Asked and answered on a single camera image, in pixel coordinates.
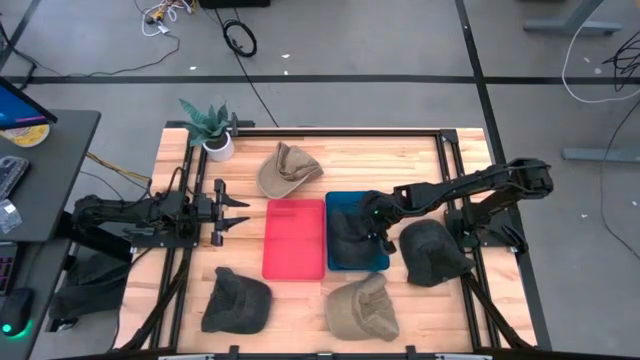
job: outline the computer mouse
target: computer mouse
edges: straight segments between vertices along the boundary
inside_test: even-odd
[[[5,336],[15,336],[27,327],[31,304],[33,290],[29,288],[14,289],[5,299],[0,310],[0,328]]]

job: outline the potted plant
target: potted plant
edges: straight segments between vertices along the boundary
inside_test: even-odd
[[[231,120],[229,120],[226,104],[223,104],[217,112],[211,105],[208,114],[201,113],[191,103],[182,99],[180,99],[180,105],[191,117],[191,123],[185,124],[191,134],[191,146],[202,145],[209,157],[215,161],[229,160],[234,149],[227,127],[237,126],[236,113],[231,113]]]

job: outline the white cable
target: white cable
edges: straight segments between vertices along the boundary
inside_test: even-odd
[[[582,98],[578,97],[569,88],[569,85],[567,84],[567,80],[564,78],[565,77],[564,74],[565,74],[565,72],[567,70],[567,63],[569,62],[569,55],[571,55],[571,48],[573,47],[573,43],[576,41],[576,38],[578,37],[578,34],[580,33],[580,30],[582,30],[582,28],[587,23],[587,21],[589,21],[589,19],[591,18],[591,15],[589,15],[589,17],[582,23],[582,25],[580,25],[580,27],[578,28],[578,31],[576,31],[575,35],[573,35],[573,39],[571,39],[571,43],[569,43],[569,49],[567,49],[567,56],[564,59],[564,66],[562,66],[562,83],[564,84],[564,87],[567,89],[569,94],[574,99],[576,99],[576,100],[578,100],[580,102],[583,102],[585,104],[601,104],[601,103],[605,103],[605,102],[609,102],[609,101],[622,101],[622,100],[630,99],[630,98],[640,94],[640,90],[638,90],[638,91],[634,92],[633,94],[630,94],[630,95],[627,95],[627,96],[623,96],[623,97],[619,97],[619,98],[607,98],[607,99],[600,99],[600,100],[585,100],[585,99],[582,99]]]
[[[148,34],[144,29],[145,29],[145,25],[146,25],[146,21],[145,21],[145,20],[146,20],[146,19],[147,19],[147,17],[148,17],[148,15],[147,15],[147,14],[149,14],[149,13],[150,13],[152,10],[154,10],[154,9],[157,9],[157,8],[159,8],[159,7],[161,7],[161,6],[164,6],[164,5],[165,5],[165,3],[166,3],[166,1],[162,1],[162,2],[160,2],[160,4],[158,4],[158,5],[156,5],[156,6],[152,7],[152,8],[150,8],[150,9],[148,9],[148,10],[145,10],[145,11],[143,12],[143,14],[142,14],[142,35],[144,35],[144,36],[146,36],[146,37],[152,37],[152,36],[156,36],[156,35],[160,35],[160,34],[162,34],[162,31],[161,31],[161,30],[158,30],[158,31],[156,31],[156,32],[154,32],[154,33],[152,33],[152,34]],[[171,5],[169,5],[169,7],[167,8],[167,11],[166,11],[166,12],[167,12],[167,14],[169,15],[169,19],[170,19],[171,21],[173,21],[173,22],[175,22],[176,20],[178,20],[178,14],[177,14],[177,13],[176,13],[176,11],[174,10],[174,8],[176,8],[176,9],[184,9],[184,7],[183,7],[183,6],[181,6],[181,5],[177,5],[177,4],[171,4]]]

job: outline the black cap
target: black cap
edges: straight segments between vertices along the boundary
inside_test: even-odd
[[[233,334],[260,332],[269,318],[271,289],[257,280],[216,268],[216,285],[202,317],[202,331]]]
[[[346,269],[367,269],[380,253],[380,246],[368,237],[366,222],[359,215],[333,211],[329,218],[329,255]]]
[[[409,269],[407,281],[420,286],[438,285],[476,265],[460,252],[453,236],[436,220],[421,220],[404,228],[400,251]]]

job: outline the concrete floor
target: concrete floor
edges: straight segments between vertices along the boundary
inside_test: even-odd
[[[155,1],[139,0],[140,6]],[[562,16],[577,1],[467,0],[465,2],[485,76],[559,76],[570,37],[522,31],[526,18]],[[0,4],[10,32],[28,2]],[[473,71],[453,1],[274,0],[269,8],[240,9],[258,37],[258,55],[244,60],[251,75],[412,74],[470,76]],[[222,11],[223,18],[232,16]],[[607,1],[595,20],[617,21],[611,37],[580,38],[569,76],[610,76],[599,65],[637,31],[635,1]],[[241,75],[220,30],[202,12],[179,13],[168,23],[181,49],[165,62],[123,75]],[[18,48],[61,73],[113,71],[161,57],[170,39],[145,38],[132,1],[104,6],[100,0],[42,1]],[[281,55],[290,54],[288,59]],[[596,68],[602,70],[596,74]],[[26,64],[12,55],[0,72],[23,75]],[[39,70],[36,75],[53,75]],[[270,83],[257,90],[281,126],[482,127],[485,120],[473,84]],[[620,96],[610,85],[573,86],[589,99]],[[605,146],[634,100],[600,105],[572,99],[561,85],[489,85],[489,95],[508,159],[537,157],[550,163],[556,189],[541,201],[521,203],[525,233],[555,350],[640,356],[637,334],[640,268],[609,235],[599,215],[599,165],[566,162],[566,146]],[[27,94],[49,108],[102,112],[91,151],[143,174],[153,170],[159,136],[167,120],[185,119],[178,97],[200,107],[227,102],[242,119],[272,126],[247,84],[57,84],[32,85]],[[635,113],[615,146],[637,145]],[[135,148],[120,144],[135,143]],[[124,196],[139,189],[86,163]],[[640,249],[638,167],[606,167],[605,209],[611,226]],[[71,200],[88,193],[112,196],[81,176]],[[114,313],[83,318],[73,330],[43,333],[33,359],[104,352],[111,343]]]

